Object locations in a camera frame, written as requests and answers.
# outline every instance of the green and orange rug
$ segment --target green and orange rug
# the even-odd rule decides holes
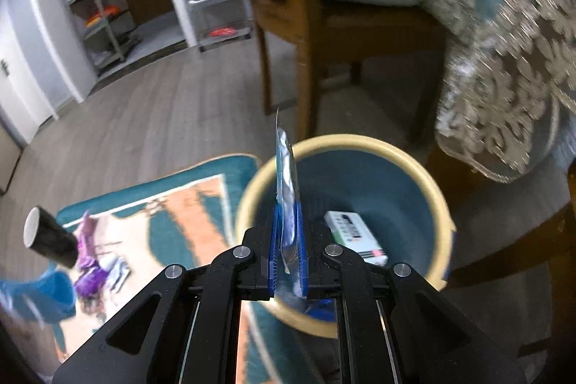
[[[132,272],[105,301],[111,317],[171,263],[193,268],[212,262],[234,244],[235,212],[259,160],[227,155],[159,180],[65,207],[57,221],[74,231],[88,210],[97,219],[96,254],[122,256]],[[78,272],[71,272],[75,280]],[[55,327],[57,351],[65,360],[102,322],[80,311]],[[318,384],[318,371],[296,333],[263,306],[244,302],[238,340],[238,384]]]

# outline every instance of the gray floor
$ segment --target gray floor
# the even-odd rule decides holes
[[[283,102],[296,95],[294,51],[276,38],[270,38],[270,49],[275,102]],[[323,95],[319,134],[364,134],[405,148],[405,129],[427,72],[440,67],[440,60],[418,53],[366,61],[362,86],[336,87]],[[338,84],[339,78],[332,81]],[[280,112],[280,119],[293,129],[294,109]],[[250,152],[266,160],[274,154],[273,129],[274,119],[261,112],[254,40],[205,53],[188,49],[121,78],[41,130],[25,149],[0,201],[0,277],[30,279],[47,266],[22,244],[22,225],[32,206],[56,213],[228,152]],[[422,160],[431,142],[410,151]],[[567,200],[565,176],[550,159],[511,185],[487,184],[454,214],[459,233],[453,265],[511,243]],[[511,354],[549,333],[545,265],[446,296]],[[51,374],[57,360],[50,333],[14,325],[11,331],[34,368]],[[335,344],[302,338],[329,376]],[[544,358],[523,359],[530,379]]]
[[[184,34],[182,33],[182,28],[180,28],[175,11],[166,12],[166,14],[159,15],[142,25],[138,25],[136,30],[134,30],[134,34],[136,34],[142,41],[130,50],[126,57],[126,61],[123,63],[118,62],[115,66],[110,67],[110,69],[98,77],[99,80],[109,77],[127,65],[132,64],[159,49],[184,40]]]

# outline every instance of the silver screw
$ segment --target silver screw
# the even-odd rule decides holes
[[[250,252],[248,246],[236,246],[234,251],[232,251],[232,254],[234,254],[234,257],[237,257],[238,259],[243,259],[244,257],[248,257]]]
[[[166,277],[168,277],[169,279],[177,279],[180,275],[182,275],[182,267],[180,267],[179,265],[169,265],[168,267],[166,267],[166,270],[164,271],[164,273],[166,274]]]
[[[405,263],[397,263],[394,266],[394,273],[398,275],[398,277],[407,277],[412,272],[410,265],[406,265]]]
[[[344,252],[344,249],[342,249],[341,245],[331,244],[324,248],[324,252],[329,256],[336,257],[341,255]]]

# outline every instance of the black cup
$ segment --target black cup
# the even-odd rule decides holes
[[[24,246],[69,268],[74,267],[78,258],[76,236],[39,206],[30,210],[24,223]]]

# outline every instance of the lace tablecloth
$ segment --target lace tablecloth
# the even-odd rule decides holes
[[[530,171],[576,113],[576,0],[425,0],[452,33],[436,140],[500,182]]]

